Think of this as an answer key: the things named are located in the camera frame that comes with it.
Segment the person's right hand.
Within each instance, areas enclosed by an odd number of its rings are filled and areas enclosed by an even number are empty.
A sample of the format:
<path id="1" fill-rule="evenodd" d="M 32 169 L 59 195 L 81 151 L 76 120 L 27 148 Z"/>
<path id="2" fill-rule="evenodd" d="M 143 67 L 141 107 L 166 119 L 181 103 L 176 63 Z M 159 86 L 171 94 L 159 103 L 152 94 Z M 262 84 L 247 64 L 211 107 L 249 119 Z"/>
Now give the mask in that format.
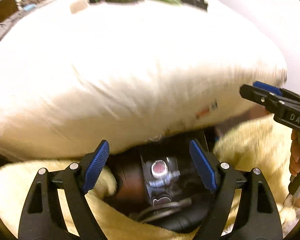
<path id="1" fill-rule="evenodd" d="M 291 133 L 292 144 L 290 147 L 290 164 L 289 171 L 292 176 L 296 177 L 300 172 L 300 145 L 298 143 L 298 135 L 296 130 L 292 130 Z M 300 207 L 300 197 L 294 200 L 294 205 Z"/>

